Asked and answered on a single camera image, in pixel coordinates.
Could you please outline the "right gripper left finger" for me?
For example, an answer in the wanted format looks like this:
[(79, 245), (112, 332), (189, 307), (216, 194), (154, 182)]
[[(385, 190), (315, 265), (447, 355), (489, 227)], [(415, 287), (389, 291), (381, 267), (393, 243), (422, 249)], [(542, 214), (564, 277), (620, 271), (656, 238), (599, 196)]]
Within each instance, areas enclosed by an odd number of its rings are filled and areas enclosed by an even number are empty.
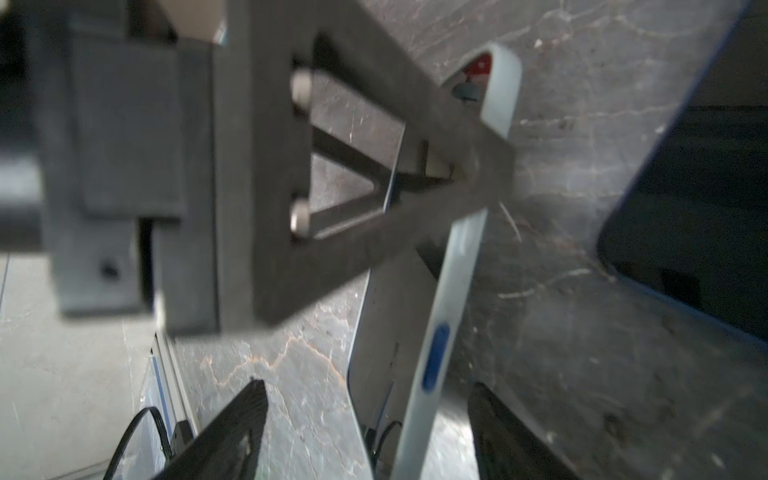
[(268, 415), (265, 382), (251, 380), (158, 479), (253, 479)]

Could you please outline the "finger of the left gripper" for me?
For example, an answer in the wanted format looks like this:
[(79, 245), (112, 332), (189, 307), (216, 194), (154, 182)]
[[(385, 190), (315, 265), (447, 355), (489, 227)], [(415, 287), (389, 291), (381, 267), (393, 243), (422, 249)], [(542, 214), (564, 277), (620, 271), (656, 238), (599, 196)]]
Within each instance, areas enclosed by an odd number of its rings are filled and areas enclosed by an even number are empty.
[[(486, 207), (515, 153), (356, 1), (230, 1), (213, 53), (219, 321), (275, 327)], [(332, 93), (378, 111), (452, 169), (405, 173), (334, 129)]]

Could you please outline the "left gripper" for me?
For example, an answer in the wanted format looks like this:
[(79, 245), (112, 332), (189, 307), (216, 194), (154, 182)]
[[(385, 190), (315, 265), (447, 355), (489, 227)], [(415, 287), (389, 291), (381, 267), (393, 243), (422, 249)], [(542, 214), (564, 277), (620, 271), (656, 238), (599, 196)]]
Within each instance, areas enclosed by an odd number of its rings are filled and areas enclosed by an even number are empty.
[(61, 313), (214, 333), (210, 45), (158, 1), (27, 1), (23, 26)]

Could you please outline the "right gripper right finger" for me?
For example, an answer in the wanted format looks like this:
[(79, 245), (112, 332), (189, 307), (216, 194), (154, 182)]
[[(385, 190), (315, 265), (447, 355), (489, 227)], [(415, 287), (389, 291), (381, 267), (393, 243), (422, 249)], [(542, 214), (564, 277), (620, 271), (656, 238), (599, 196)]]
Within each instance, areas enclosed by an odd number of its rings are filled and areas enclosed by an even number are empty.
[(577, 477), (485, 384), (473, 386), (468, 415), (481, 480)]

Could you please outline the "phone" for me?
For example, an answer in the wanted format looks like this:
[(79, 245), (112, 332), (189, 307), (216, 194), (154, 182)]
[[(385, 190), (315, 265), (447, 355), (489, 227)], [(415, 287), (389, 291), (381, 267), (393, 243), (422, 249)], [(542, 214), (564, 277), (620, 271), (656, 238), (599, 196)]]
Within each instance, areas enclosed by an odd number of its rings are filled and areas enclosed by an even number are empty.
[(606, 220), (609, 271), (767, 341), (767, 5), (749, 1)]
[[(516, 54), (490, 43), (441, 86), (504, 137), (522, 73)], [(411, 127), (395, 167), (385, 212), (417, 193), (417, 181), (461, 176)], [(372, 479), (420, 477), (487, 216), (486, 208), (457, 220), (368, 275), (347, 388)]]

